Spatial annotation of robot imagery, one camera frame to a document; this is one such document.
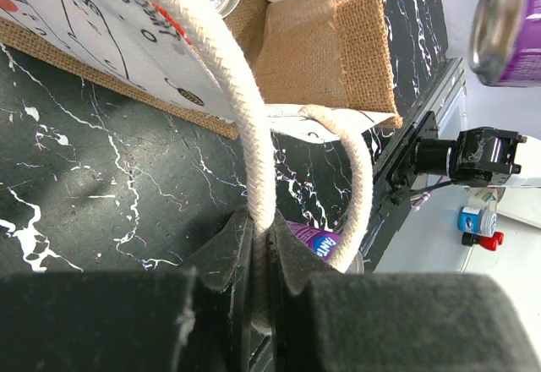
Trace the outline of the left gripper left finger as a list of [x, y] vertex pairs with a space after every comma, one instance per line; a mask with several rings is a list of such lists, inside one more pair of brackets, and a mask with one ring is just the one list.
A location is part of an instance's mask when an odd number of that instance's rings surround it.
[[3, 277], [2, 370], [247, 370], [253, 234], [243, 208], [171, 271]]

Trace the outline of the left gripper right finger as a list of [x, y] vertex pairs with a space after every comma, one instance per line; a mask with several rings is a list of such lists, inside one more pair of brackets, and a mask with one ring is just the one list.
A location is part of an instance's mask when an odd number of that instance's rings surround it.
[[478, 274], [343, 274], [282, 216], [267, 239], [278, 371], [537, 371], [504, 290]]

